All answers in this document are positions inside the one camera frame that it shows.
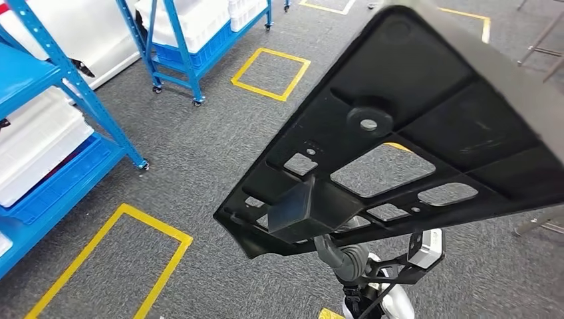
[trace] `blue shelving unit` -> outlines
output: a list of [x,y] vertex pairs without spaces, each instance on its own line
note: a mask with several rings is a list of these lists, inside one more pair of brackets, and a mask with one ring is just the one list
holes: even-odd
[[[37,60],[0,27],[0,119],[50,86],[65,91],[83,112],[111,136],[93,133],[54,173],[9,208],[0,207],[0,231],[13,246],[0,257],[0,278],[45,236],[125,155],[140,168],[148,162],[137,152],[25,0],[7,0],[49,55]],[[66,84],[79,92],[77,96]]]
[[[239,40],[242,36],[244,36],[252,26],[254,26],[260,19],[266,15],[267,22],[265,24],[265,28],[270,30],[272,26],[272,12],[271,12],[271,0],[267,0],[267,7],[264,9],[256,18],[254,18],[251,22],[249,22],[244,28],[242,28],[239,32],[231,32],[226,37],[226,39],[219,41],[220,44],[218,45],[210,45],[208,43],[208,48],[203,47],[198,53],[190,54],[188,52],[188,47],[186,46],[186,41],[184,40],[184,36],[182,34],[182,30],[180,27],[180,21],[178,20],[178,15],[176,13],[176,8],[174,7],[173,0],[164,0],[164,5],[166,8],[166,12],[168,13],[170,24],[174,31],[174,37],[176,42],[178,43],[178,48],[173,48],[167,46],[166,49],[173,50],[173,55],[177,54],[180,56],[178,60],[170,60],[170,59],[163,59],[159,58],[152,54],[152,49],[155,46],[157,50],[163,49],[162,45],[155,45],[152,42],[152,35],[153,35],[153,28],[155,23],[155,12],[156,12],[156,2],[157,0],[152,0],[152,10],[151,10],[151,17],[149,23],[149,29],[147,32],[147,37],[144,39],[141,36],[141,33],[135,23],[135,19],[132,17],[131,12],[127,6],[125,0],[116,0],[120,11],[130,29],[130,32],[137,44],[137,48],[141,54],[145,65],[147,66],[147,70],[151,75],[151,79],[153,82],[153,92],[161,93],[162,91],[162,81],[167,80],[169,82],[176,83],[178,85],[184,86],[192,90],[194,94],[194,99],[192,101],[193,105],[200,106],[205,99],[205,96],[202,95],[202,90],[200,89],[200,79],[206,75],[206,73],[225,55],[225,53]],[[285,8],[289,8],[290,2],[286,0]],[[201,65],[194,65],[193,58],[197,56],[199,58],[204,55],[204,60]],[[158,71],[158,66],[169,68],[172,70],[176,70],[185,74],[188,77],[188,81],[170,76],[168,74],[164,74]]]

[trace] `shelf caster wheel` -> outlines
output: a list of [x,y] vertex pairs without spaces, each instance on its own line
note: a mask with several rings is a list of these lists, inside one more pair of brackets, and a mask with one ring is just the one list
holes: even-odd
[[140,170],[148,171],[150,166],[151,166],[151,164],[149,163],[149,160],[145,159],[145,165],[143,165],[143,167],[141,167]]

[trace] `shelf post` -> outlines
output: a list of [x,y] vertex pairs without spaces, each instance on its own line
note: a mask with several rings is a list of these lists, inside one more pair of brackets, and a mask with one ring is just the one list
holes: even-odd
[[61,83],[61,88],[67,93],[87,114],[91,115],[122,147],[126,154],[131,158],[135,166],[143,168],[147,161],[137,152],[129,139],[125,136],[122,129],[108,113],[102,102],[98,99],[94,91],[88,86],[86,81],[78,74],[69,58],[58,46],[52,36],[47,32],[40,20],[33,14],[25,0],[7,0],[8,6],[21,20],[26,29],[35,37],[43,50],[47,53],[53,64],[61,67],[65,72],[65,78],[79,92],[77,96],[65,83]]
[[168,14],[168,19],[170,20],[170,25],[174,32],[174,38],[178,44],[178,50],[180,51],[180,56],[182,57],[182,62],[184,64],[184,72],[188,76],[188,82],[192,87],[192,92],[194,93],[194,102],[202,103],[205,96],[202,96],[200,90],[200,78],[196,76],[194,72],[194,66],[192,65],[192,60],[190,60],[190,53],[188,52],[188,46],[186,45],[186,40],[184,40],[184,34],[180,26],[180,20],[178,14],[176,13],[176,8],[174,7],[174,2],[172,0],[164,0],[164,6]]
[[162,87],[161,80],[157,76],[155,76],[155,73],[157,72],[157,68],[153,60],[151,60],[151,44],[150,44],[151,42],[149,42],[146,39],[143,39],[143,37],[141,36],[141,32],[139,31],[137,24],[135,24],[135,19],[133,19],[133,16],[131,15],[131,12],[129,11],[129,8],[125,0],[116,0],[116,2],[118,3],[118,8],[120,9],[122,16],[124,17],[127,28],[129,29],[129,32],[133,37],[133,42],[135,42],[135,45],[139,50],[141,59],[143,60],[143,63],[145,64],[145,67],[147,68],[147,71],[151,76],[151,81],[153,82],[153,86],[161,88]]

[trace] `yellow tape square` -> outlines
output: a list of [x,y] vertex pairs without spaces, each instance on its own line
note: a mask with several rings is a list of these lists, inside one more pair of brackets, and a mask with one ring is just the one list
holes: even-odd
[[484,25],[482,27],[482,42],[490,43],[490,29],[492,27],[492,20],[490,18],[481,16],[481,15],[474,15],[472,13],[451,10],[451,9],[447,9],[447,8],[439,8],[439,10],[444,11],[444,12],[448,12],[448,13],[452,13],[452,14],[455,14],[455,15],[463,15],[465,17],[481,19],[484,22]]
[[[290,82],[290,85],[288,85],[288,87],[286,88],[284,93],[282,93],[282,95],[272,93],[272,92],[263,90],[262,88],[257,88],[257,87],[254,87],[252,85],[248,85],[248,84],[245,84],[245,83],[242,83],[242,82],[239,81],[241,76],[243,76],[243,73],[245,73],[247,71],[247,69],[249,69],[251,64],[253,64],[253,62],[259,57],[259,55],[261,53],[269,53],[269,54],[273,54],[273,55],[280,56],[280,57],[283,57],[283,58],[288,58],[290,60],[294,60],[294,61],[302,63],[302,66],[299,69],[298,73],[296,74],[296,76],[294,76],[294,79],[292,79],[292,81]],[[253,55],[251,55],[249,60],[247,60],[247,62],[245,62],[245,64],[243,64],[243,66],[237,71],[235,76],[231,79],[231,83],[233,83],[233,85],[235,85],[235,86],[238,86],[240,88],[244,88],[244,89],[249,90],[251,92],[262,94],[264,96],[268,96],[268,97],[273,98],[275,100],[284,102],[288,99],[288,96],[290,95],[290,93],[292,93],[292,91],[294,90],[294,88],[296,87],[296,85],[298,84],[298,82],[300,81],[300,79],[302,78],[302,76],[304,75],[305,71],[307,70],[307,68],[309,67],[310,64],[311,64],[311,61],[306,60],[304,58],[299,58],[297,56],[289,55],[289,54],[286,54],[286,53],[274,51],[274,50],[267,49],[267,48],[258,48],[253,53]]]
[[158,231],[161,231],[172,238],[180,242],[179,247],[176,249],[174,255],[161,272],[158,280],[155,282],[153,288],[135,313],[134,319],[143,319],[149,313],[153,303],[157,299],[158,295],[164,288],[164,285],[170,278],[170,275],[180,262],[180,259],[184,256],[186,249],[192,243],[192,237],[177,230],[176,228],[169,226],[154,217],[151,217],[142,211],[137,210],[133,206],[127,204],[122,204],[114,212],[114,214],[108,219],[108,221],[100,228],[96,235],[90,240],[90,242],[84,247],[84,249],[78,254],[78,256],[72,261],[72,263],[67,267],[63,274],[55,281],[55,283],[50,287],[50,289],[41,297],[41,299],[36,303],[36,305],[29,311],[25,316],[25,319],[37,319],[37,316],[47,307],[55,295],[61,290],[61,288],[69,281],[71,276],[78,270],[82,263],[88,258],[88,256],[93,252],[94,248],[101,242],[102,238],[109,232],[109,230],[116,224],[118,219],[123,215],[127,214],[138,221],[145,223]]
[[335,314],[333,311],[323,308],[319,313],[319,319],[345,319],[340,314]]
[[320,5],[313,5],[313,4],[308,3],[307,0],[302,0],[300,2],[300,5],[304,5],[306,7],[319,9],[319,10],[323,10],[323,11],[338,13],[340,15],[346,15],[347,13],[349,13],[349,10],[351,9],[351,7],[353,6],[355,1],[356,0],[349,0],[349,2],[347,3],[347,5],[345,5],[345,8],[343,10],[336,10],[336,9],[326,8],[326,7],[323,7],[323,6],[320,6]]

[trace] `blue plastic crate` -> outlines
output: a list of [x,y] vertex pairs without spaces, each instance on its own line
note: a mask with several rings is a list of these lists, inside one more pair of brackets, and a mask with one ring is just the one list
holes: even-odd
[[[213,58],[214,53],[220,51],[223,45],[228,42],[231,34],[231,21],[228,21],[197,53],[189,53],[194,69],[202,68],[209,59]],[[178,48],[156,43],[153,45],[159,59],[183,63]]]
[[0,206],[0,216],[13,217],[29,225],[108,157],[112,150],[96,133],[88,137],[52,176],[40,181],[9,208]]

